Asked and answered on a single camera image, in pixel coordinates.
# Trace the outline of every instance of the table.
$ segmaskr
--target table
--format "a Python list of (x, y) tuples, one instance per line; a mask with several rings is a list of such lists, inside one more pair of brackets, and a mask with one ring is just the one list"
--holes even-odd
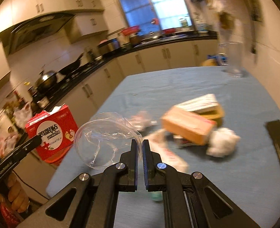
[[(225, 158), (213, 158), (205, 154), (205, 147), (177, 149), (173, 142), (169, 147), (189, 164), (188, 173), (202, 172), (258, 225), (272, 227), (280, 217), (280, 163), (264, 124), (280, 119), (280, 111), (250, 74), (232, 78), (222, 67), (194, 67), (129, 76), (98, 113), (129, 117), (147, 110), (159, 122), (171, 106), (208, 93), (214, 93), (225, 110), (223, 126), (241, 137), (236, 151)], [(149, 132), (159, 129), (158, 124)], [(54, 196), (82, 172), (98, 173), (83, 164), (72, 148), (47, 193)], [(164, 227), (163, 205), (154, 203), (145, 190), (141, 163), (138, 172), (138, 191), (119, 194), (114, 227)]]

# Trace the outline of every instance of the cardboard box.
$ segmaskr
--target cardboard box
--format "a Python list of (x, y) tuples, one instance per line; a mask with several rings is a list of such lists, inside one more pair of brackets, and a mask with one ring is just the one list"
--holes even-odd
[(205, 145), (216, 122), (208, 120), (196, 113), (187, 112), (173, 106), (161, 118), (162, 127), (167, 131), (181, 135), (183, 138), (197, 144)]
[(52, 112), (37, 114), (26, 123), (25, 129), (29, 138), (41, 136), (42, 144), (36, 150), (45, 160), (72, 145), (78, 126), (68, 106), (63, 105)]
[(206, 119), (213, 120), (217, 123), (217, 126), (220, 127), (222, 125), (222, 118), (225, 117), (225, 112), (220, 104), (216, 107), (214, 111), (209, 111), (200, 114)]

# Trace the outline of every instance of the clear plastic bag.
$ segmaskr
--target clear plastic bag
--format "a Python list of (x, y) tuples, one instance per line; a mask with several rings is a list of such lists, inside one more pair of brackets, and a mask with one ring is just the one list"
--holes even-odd
[(30, 103), (27, 103), (21, 110), (16, 109), (13, 115), (15, 116), (16, 125), (24, 129), (28, 120), (33, 116)]
[(128, 119), (128, 122), (137, 131), (144, 131), (145, 128), (157, 124), (157, 121), (152, 121), (151, 116), (146, 111), (138, 112), (137, 115), (132, 116), (130, 119)]
[(77, 152), (89, 167), (103, 171), (120, 161), (122, 153), (131, 148), (131, 140), (138, 145), (142, 157), (142, 136), (121, 115), (115, 112), (100, 113), (82, 125), (74, 137)]

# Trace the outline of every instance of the plastic bag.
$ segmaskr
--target plastic bag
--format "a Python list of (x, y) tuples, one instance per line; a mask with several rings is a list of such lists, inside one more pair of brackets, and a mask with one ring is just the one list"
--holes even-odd
[(152, 121), (151, 116), (146, 111), (141, 111), (137, 115), (132, 116), (127, 121), (135, 128), (137, 131), (144, 131), (145, 128), (157, 124), (157, 121)]
[(15, 149), (15, 145), (19, 139), (19, 134), (16, 131), (7, 133), (0, 129), (0, 158), (5, 157), (12, 150)]
[(13, 115), (15, 116), (16, 125), (24, 129), (27, 121), (33, 116), (30, 103), (27, 103), (21, 110), (15, 110)]
[(131, 148), (131, 140), (138, 145), (142, 157), (142, 136), (121, 115), (115, 112), (100, 113), (82, 125), (74, 137), (77, 152), (89, 167), (103, 171), (120, 162), (122, 153)]

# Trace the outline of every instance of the red box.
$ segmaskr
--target red box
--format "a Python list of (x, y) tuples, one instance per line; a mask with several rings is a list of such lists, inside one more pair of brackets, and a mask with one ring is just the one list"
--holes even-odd
[(42, 144), (37, 152), (42, 160), (48, 159), (74, 142), (78, 126), (66, 104), (54, 112), (42, 111), (25, 126), (29, 138), (40, 135)]

